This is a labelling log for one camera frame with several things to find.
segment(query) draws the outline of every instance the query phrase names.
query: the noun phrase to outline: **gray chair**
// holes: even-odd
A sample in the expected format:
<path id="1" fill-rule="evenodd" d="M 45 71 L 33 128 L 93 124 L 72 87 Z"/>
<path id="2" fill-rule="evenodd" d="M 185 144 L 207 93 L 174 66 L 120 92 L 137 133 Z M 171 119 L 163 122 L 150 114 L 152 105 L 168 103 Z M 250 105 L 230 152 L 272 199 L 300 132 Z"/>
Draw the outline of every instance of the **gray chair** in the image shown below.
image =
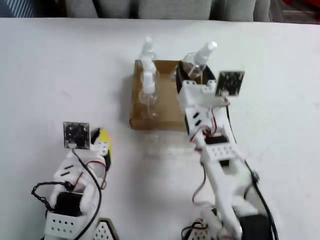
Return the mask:
<path id="1" fill-rule="evenodd" d="M 68 17 L 268 22 L 270 0 L 66 0 Z"/>

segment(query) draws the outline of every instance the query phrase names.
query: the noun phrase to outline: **mounting hole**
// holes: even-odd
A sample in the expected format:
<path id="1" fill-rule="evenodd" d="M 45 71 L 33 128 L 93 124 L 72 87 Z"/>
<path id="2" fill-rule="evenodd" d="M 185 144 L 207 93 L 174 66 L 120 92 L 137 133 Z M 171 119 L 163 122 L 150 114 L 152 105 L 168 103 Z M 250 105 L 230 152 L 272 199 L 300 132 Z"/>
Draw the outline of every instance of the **mounting hole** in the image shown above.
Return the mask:
<path id="1" fill-rule="evenodd" d="M 196 117 L 198 117 L 199 116 L 199 112 L 197 111 L 194 115 L 193 115 L 193 118 L 195 119 Z"/>
<path id="2" fill-rule="evenodd" d="M 201 120 L 199 119 L 196 123 L 195 126 L 198 126 L 201 123 Z"/>

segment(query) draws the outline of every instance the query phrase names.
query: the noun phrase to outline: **white table surface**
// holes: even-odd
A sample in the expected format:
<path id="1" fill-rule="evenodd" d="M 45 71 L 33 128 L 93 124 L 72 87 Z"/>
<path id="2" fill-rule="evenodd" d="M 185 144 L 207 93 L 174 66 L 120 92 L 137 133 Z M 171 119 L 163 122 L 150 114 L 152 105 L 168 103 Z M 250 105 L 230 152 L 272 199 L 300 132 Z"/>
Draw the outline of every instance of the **white table surface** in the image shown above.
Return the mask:
<path id="1" fill-rule="evenodd" d="M 231 122 L 282 220 L 280 239 L 320 236 L 320 26 L 189 20 L 0 19 L 0 235 L 37 240 L 45 207 L 30 192 L 66 154 L 63 121 L 113 140 L 100 215 L 121 240 L 178 240 L 199 216 L 203 179 L 186 133 L 129 127 L 131 75 L 145 36 L 158 58 L 218 44 L 208 65 L 245 70 Z M 48 195 L 49 189 L 41 194 Z M 199 199 L 213 201 L 207 182 Z"/>

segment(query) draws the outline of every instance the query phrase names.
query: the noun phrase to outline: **cardboard box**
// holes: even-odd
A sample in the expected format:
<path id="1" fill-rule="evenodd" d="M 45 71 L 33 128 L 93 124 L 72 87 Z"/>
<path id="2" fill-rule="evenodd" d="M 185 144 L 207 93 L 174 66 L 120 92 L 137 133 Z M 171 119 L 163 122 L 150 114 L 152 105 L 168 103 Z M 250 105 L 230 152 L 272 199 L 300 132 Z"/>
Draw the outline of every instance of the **cardboard box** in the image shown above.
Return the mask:
<path id="1" fill-rule="evenodd" d="M 140 80 L 143 71 L 140 61 L 134 64 L 130 125 L 136 130 L 176 130 L 185 131 L 184 114 L 178 102 L 176 81 L 170 78 L 179 61 L 156 60 L 154 64 L 159 71 L 157 82 L 158 102 L 155 110 L 157 116 L 154 118 L 145 117 L 146 106 L 139 100 L 139 93 L 142 89 Z"/>

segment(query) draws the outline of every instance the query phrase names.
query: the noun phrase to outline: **spray bottle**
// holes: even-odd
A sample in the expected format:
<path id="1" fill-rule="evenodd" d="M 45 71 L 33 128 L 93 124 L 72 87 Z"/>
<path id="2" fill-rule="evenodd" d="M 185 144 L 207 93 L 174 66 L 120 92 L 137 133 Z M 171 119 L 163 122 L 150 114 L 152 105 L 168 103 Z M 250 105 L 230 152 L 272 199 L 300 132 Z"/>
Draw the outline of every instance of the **spray bottle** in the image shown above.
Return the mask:
<path id="1" fill-rule="evenodd" d="M 154 51 L 154 43 L 152 41 L 152 38 L 147 36 L 145 38 L 144 44 L 142 46 L 142 50 L 139 54 L 138 59 L 142 60 L 143 58 L 148 57 L 151 59 L 151 61 L 154 61 L 157 59 L 157 55 Z"/>
<path id="2" fill-rule="evenodd" d="M 139 94 L 139 99 L 140 102 L 146 106 L 143 114 L 148 119 L 156 117 L 157 112 L 154 106 L 158 101 L 158 94 L 152 72 L 143 72 L 142 90 Z"/>
<path id="3" fill-rule="evenodd" d="M 210 54 L 217 48 L 214 41 L 207 42 L 199 51 L 187 54 L 181 61 L 183 70 L 188 74 L 191 80 L 201 77 L 206 68 Z M 172 73 L 172 78 L 176 81 L 176 71 Z"/>
<path id="4" fill-rule="evenodd" d="M 141 58 L 141 63 L 142 63 L 142 68 L 143 68 L 143 72 L 141 73 L 141 76 L 140 76 L 141 82 L 144 81 L 144 73 L 145 72 L 150 72 L 150 73 L 152 73 L 155 85 L 157 87 L 157 83 L 158 83 L 160 74 L 159 74 L 159 72 L 158 72 L 158 70 L 156 68 L 155 63 L 148 56 L 142 57 Z"/>

